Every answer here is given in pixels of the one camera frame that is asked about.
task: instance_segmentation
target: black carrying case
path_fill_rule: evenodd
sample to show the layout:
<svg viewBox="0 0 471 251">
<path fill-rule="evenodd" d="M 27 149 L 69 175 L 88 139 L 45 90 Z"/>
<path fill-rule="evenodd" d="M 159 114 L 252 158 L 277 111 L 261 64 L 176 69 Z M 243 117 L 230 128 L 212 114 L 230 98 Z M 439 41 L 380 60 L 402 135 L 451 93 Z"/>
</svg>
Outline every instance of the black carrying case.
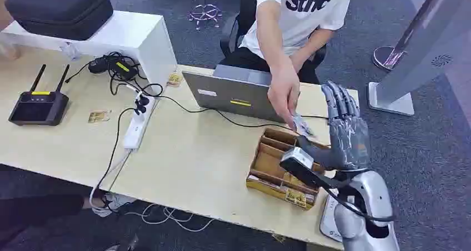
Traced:
<svg viewBox="0 0 471 251">
<path fill-rule="evenodd" d="M 113 14 L 109 0 L 6 0 L 10 15 L 28 32 L 86 40 Z"/>
</svg>

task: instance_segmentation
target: office chair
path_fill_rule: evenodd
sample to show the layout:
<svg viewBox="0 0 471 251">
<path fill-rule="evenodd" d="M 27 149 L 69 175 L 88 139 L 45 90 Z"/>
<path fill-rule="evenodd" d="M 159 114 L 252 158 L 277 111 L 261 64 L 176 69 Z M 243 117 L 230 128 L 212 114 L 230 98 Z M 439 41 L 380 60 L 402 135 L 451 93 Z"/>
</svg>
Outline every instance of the office chair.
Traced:
<svg viewBox="0 0 471 251">
<path fill-rule="evenodd" d="M 256 11 L 257 0 L 240 0 L 239 13 L 227 19 L 219 42 L 225 57 L 229 56 L 239 46 L 239 40 L 249 31 L 250 27 L 255 22 Z M 326 51 L 327 46 L 324 45 L 311 57 L 315 68 L 324 60 Z"/>
</svg>

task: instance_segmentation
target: white power strip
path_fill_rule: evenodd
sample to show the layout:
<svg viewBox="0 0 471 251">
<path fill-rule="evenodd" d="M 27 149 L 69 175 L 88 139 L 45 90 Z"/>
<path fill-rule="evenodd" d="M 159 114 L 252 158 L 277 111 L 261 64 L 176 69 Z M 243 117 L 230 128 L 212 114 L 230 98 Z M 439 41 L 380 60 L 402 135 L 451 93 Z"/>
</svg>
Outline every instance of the white power strip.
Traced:
<svg viewBox="0 0 471 251">
<path fill-rule="evenodd" d="M 156 106 L 156 99 L 153 97 L 146 97 L 149 99 L 149 104 L 147 104 L 146 112 L 140 113 L 139 115 L 135 112 L 133 113 L 133 118 L 129 124 L 129 128 L 126 132 L 126 135 L 123 139 L 123 147 L 128 149 L 138 149 L 142 142 L 142 137 L 146 131 L 147 124 L 151 118 L 151 114 L 154 111 Z"/>
</svg>

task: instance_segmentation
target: black pants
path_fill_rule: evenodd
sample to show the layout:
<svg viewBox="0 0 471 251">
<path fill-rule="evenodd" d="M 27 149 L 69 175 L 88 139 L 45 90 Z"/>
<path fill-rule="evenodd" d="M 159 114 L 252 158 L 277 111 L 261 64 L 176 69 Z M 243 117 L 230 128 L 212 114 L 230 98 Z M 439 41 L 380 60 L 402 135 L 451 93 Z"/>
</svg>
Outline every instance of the black pants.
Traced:
<svg viewBox="0 0 471 251">
<path fill-rule="evenodd" d="M 0 249 L 28 226 L 78 214 L 82 207 L 83 196 L 76 194 L 0 199 Z"/>
<path fill-rule="evenodd" d="M 270 72 L 267 62 L 246 47 L 237 48 L 219 64 Z M 315 65 L 310 60 L 304 62 L 298 77 L 300 82 L 319 84 L 319 79 L 315 75 Z"/>
</svg>

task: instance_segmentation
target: router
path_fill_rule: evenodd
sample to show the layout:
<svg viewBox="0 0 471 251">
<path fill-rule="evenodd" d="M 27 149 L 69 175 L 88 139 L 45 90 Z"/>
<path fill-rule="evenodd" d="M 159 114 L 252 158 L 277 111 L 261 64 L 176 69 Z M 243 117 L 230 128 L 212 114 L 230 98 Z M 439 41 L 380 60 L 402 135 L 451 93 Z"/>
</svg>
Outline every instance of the router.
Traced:
<svg viewBox="0 0 471 251">
<path fill-rule="evenodd" d="M 69 98 L 61 93 L 62 84 L 69 71 L 69 67 L 70 65 L 66 66 L 66 70 L 55 91 L 35 91 L 46 69 L 46 65 L 44 64 L 41 70 L 39 70 L 38 76 L 36 76 L 31 89 L 20 94 L 8 120 L 19 126 L 25 124 L 58 125 L 66 110 L 67 102 L 69 102 Z"/>
</svg>

